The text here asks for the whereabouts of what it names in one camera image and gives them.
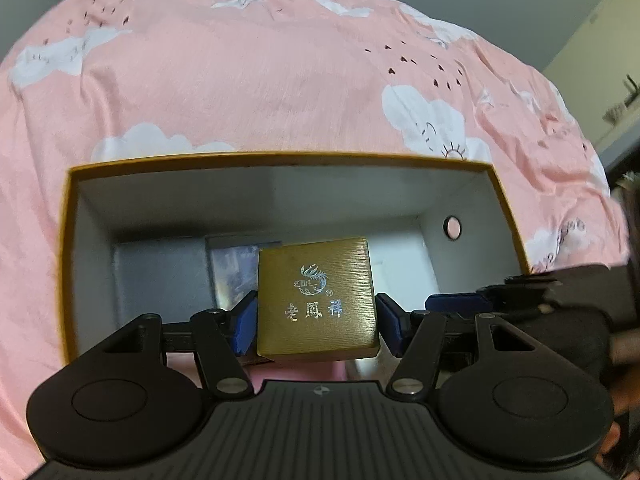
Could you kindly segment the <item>person's right hand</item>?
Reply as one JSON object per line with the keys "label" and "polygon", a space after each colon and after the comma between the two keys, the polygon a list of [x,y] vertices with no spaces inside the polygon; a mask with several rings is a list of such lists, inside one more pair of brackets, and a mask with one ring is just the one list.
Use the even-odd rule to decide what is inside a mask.
{"label": "person's right hand", "polygon": [[[639,408],[639,330],[625,330],[610,338],[610,357],[617,375],[610,388],[610,397],[616,417],[623,416]],[[615,467],[606,458],[623,437],[623,428],[613,422],[606,434],[596,463],[612,474]]]}

